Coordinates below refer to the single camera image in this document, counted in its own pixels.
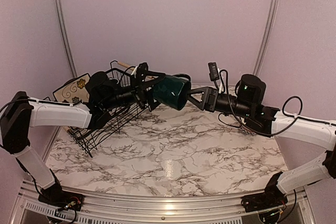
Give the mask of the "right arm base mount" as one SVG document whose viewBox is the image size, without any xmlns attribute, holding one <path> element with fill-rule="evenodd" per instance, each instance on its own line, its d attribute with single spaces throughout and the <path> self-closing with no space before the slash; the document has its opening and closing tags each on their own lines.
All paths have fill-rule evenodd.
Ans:
<svg viewBox="0 0 336 224">
<path fill-rule="evenodd" d="M 241 205 L 246 212 L 260 211 L 268 208 L 285 205 L 288 202 L 286 196 L 275 196 L 267 193 L 246 195 L 241 198 Z"/>
</svg>

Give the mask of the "dark green mug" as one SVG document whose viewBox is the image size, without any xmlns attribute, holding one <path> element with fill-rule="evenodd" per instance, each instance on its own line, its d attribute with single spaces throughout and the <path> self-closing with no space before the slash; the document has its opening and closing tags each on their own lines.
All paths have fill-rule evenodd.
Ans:
<svg viewBox="0 0 336 224">
<path fill-rule="evenodd" d="M 182 110 L 191 90 L 191 77 L 187 74 L 166 75 L 152 88 L 153 98 L 175 110 Z"/>
</svg>

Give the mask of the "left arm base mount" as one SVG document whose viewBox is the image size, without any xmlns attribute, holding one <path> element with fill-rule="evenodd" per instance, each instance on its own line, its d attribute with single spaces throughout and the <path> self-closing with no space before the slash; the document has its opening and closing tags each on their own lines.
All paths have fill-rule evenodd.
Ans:
<svg viewBox="0 0 336 224">
<path fill-rule="evenodd" d="M 69 191 L 63 191 L 60 196 L 54 196 L 53 198 L 40 194 L 38 196 L 40 202 L 63 208 L 71 202 L 75 202 L 75 205 L 70 207 L 71 210 L 80 211 L 83 205 L 84 195 L 78 193 L 72 193 Z"/>
</svg>

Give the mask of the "blue zigzag patterned bowl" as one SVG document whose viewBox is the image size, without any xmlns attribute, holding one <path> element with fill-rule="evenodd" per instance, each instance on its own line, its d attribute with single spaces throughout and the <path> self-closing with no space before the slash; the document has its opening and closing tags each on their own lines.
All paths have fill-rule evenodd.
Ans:
<svg viewBox="0 0 336 224">
<path fill-rule="evenodd" d="M 256 135 L 256 133 L 252 130 L 249 130 L 248 128 L 241 126 L 240 131 L 245 135 Z"/>
</svg>

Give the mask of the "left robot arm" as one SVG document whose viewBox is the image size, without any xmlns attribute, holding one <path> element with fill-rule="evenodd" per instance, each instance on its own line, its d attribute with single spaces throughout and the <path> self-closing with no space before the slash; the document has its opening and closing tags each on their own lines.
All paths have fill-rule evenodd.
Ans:
<svg viewBox="0 0 336 224">
<path fill-rule="evenodd" d="M 137 103 L 143 107 L 151 103 L 149 88 L 165 78 L 164 73 L 138 68 L 131 76 L 131 84 L 120 86 L 106 72 L 93 74 L 85 88 L 88 102 L 63 103 L 30 98 L 19 91 L 4 106 L 1 115 L 2 147 L 13 155 L 41 187 L 42 197 L 56 206 L 66 202 L 66 193 L 53 172 L 32 148 L 28 139 L 31 127 L 72 126 L 80 129 L 98 130 L 112 118 L 112 109 Z"/>
</svg>

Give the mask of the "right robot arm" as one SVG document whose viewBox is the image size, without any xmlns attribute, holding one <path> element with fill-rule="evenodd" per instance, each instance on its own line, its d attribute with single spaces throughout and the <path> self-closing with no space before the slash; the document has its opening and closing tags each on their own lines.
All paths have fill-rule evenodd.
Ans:
<svg viewBox="0 0 336 224">
<path fill-rule="evenodd" d="M 285 137 L 325 149 L 317 158 L 295 169 L 278 172 L 268 182 L 260 203 L 271 207 L 281 195 L 327 178 L 335 178 L 335 121 L 306 118 L 284 109 L 264 106 L 266 84 L 257 76 L 244 74 L 236 94 L 203 87 L 188 92 L 188 100 L 200 110 L 232 115 L 247 131 L 266 137 Z"/>
</svg>

